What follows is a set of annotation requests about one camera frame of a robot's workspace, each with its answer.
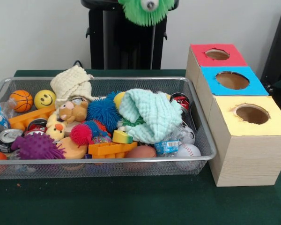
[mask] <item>black cable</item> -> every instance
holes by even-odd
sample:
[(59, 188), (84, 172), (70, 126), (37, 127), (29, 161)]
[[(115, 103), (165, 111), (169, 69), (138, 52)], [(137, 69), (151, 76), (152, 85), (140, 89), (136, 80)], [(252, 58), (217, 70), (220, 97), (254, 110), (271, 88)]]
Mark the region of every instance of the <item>black cable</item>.
[(81, 68), (83, 68), (82, 63), (81, 63), (79, 60), (76, 60), (75, 63), (73, 64), (73, 66), (75, 66), (75, 65), (77, 65), (77, 64), (79, 64), (79, 66), (80, 66)]

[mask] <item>white wall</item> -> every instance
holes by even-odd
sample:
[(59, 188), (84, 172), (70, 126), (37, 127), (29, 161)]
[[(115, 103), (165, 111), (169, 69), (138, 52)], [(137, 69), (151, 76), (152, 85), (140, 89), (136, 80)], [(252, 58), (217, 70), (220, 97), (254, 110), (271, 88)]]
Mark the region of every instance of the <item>white wall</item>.
[(233, 43), (260, 77), (280, 16), (281, 0), (180, 0), (168, 16), (162, 68), (185, 68), (190, 43)]
[[(281, 0), (180, 0), (170, 12), (162, 68), (184, 69), (190, 43), (234, 43), (261, 75)], [(79, 0), (0, 0), (0, 80), (18, 69), (90, 68), (88, 9)]]

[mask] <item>purple spiky ball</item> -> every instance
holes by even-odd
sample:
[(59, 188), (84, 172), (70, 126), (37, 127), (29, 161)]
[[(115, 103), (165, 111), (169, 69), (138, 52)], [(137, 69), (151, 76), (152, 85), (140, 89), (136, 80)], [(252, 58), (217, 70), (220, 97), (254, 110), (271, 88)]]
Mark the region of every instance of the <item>purple spiky ball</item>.
[(20, 159), (62, 159), (63, 149), (61, 145), (55, 145), (49, 135), (33, 134), (17, 137), (12, 144), (12, 150), (18, 150)]

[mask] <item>green table surface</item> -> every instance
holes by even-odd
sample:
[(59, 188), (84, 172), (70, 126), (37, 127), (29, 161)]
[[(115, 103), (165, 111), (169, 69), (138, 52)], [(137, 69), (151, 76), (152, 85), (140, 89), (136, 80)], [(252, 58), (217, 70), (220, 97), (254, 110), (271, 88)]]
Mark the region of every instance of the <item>green table surface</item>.
[[(96, 71), (103, 76), (173, 76), (185, 70)], [(52, 76), (58, 71), (17, 71)], [(1, 224), (280, 225), (275, 186), (216, 187), (208, 164), (198, 176), (0, 180)]]

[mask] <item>mint green washcloth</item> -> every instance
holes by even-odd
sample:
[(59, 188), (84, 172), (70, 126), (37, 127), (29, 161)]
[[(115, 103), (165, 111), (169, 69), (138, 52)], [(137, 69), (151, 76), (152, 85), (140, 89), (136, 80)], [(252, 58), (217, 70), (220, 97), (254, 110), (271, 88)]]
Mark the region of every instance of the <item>mint green washcloth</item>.
[(155, 94), (143, 89), (126, 91), (119, 113), (131, 123), (135, 123), (139, 116), (144, 119), (144, 124), (126, 126), (126, 132), (134, 141), (148, 144), (162, 141), (182, 123), (181, 105), (177, 101), (170, 103), (162, 92)]

